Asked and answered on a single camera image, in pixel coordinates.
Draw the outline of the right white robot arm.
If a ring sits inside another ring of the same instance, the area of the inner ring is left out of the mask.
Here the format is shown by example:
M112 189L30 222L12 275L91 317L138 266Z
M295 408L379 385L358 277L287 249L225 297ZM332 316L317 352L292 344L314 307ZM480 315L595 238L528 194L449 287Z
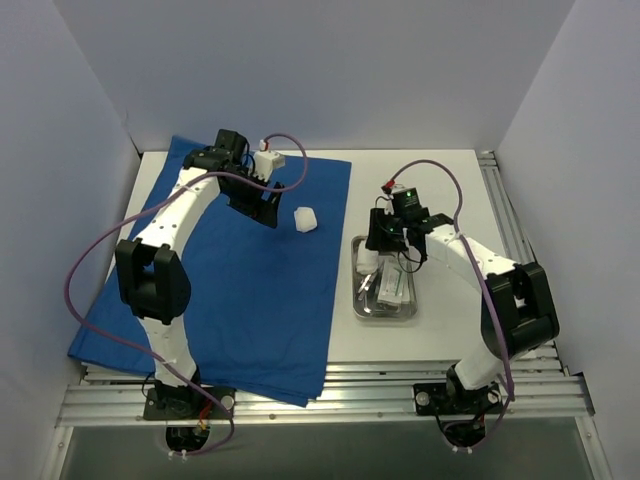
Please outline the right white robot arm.
M405 253L414 248L420 261L434 259L477 288L481 295L480 342L447 374L444 400L455 412L469 411L480 389L505 375L513 393L511 362L555 339L560 326L545 270L536 262L518 263L461 233L445 214L369 214L366 248Z

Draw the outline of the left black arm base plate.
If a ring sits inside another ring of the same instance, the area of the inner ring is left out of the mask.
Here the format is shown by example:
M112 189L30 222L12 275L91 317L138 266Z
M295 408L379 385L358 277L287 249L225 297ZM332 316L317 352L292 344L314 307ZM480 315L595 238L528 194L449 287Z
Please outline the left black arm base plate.
M209 399L193 389L161 385L152 387L146 393L143 419L147 421L174 421L215 419L224 420L228 416L218 407L211 406L208 415L201 412L209 404Z

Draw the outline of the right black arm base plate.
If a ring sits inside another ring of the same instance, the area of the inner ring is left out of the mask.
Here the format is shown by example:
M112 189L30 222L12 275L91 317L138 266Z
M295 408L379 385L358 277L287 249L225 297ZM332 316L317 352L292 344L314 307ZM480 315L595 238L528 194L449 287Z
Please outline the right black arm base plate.
M419 416L475 416L497 414L503 407L496 384L479 390L451 393L444 382L412 386L415 412Z

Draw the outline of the steel instrument tray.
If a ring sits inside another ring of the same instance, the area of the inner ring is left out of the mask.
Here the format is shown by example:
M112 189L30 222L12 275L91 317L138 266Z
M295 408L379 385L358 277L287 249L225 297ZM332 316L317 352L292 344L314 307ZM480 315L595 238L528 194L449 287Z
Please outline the steel instrument tray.
M351 240L352 305L367 321L402 322L417 314L418 301L409 265L393 254L370 252L366 237Z

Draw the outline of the steel tweezers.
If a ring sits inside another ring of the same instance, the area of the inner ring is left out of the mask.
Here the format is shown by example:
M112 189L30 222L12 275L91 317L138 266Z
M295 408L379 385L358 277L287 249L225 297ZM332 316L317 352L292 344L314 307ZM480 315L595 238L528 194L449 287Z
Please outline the steel tweezers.
M377 272L372 272L365 275L359 284L357 292L355 294L355 305L361 306L371 288L371 285L377 277Z

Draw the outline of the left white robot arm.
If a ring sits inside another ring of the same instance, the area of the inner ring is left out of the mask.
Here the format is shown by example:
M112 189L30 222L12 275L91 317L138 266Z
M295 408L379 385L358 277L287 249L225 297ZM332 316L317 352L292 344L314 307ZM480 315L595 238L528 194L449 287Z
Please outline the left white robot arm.
M284 155L262 143L249 160L246 138L219 131L213 145L194 149L184 158L170 192L151 222L115 250L119 293L138 318L154 353L154 388L166 397L166 408L179 419L194 417L202 395L184 326L191 282L181 256L196 225L218 196L237 212L264 226L277 225L283 184L270 181L285 164Z

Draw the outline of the suture packet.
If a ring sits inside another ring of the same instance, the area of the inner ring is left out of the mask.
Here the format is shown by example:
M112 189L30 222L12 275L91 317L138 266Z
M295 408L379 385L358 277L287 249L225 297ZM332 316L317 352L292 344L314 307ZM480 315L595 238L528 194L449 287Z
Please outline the suture packet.
M390 306L410 302L408 273L397 262L386 260L383 263L377 302Z

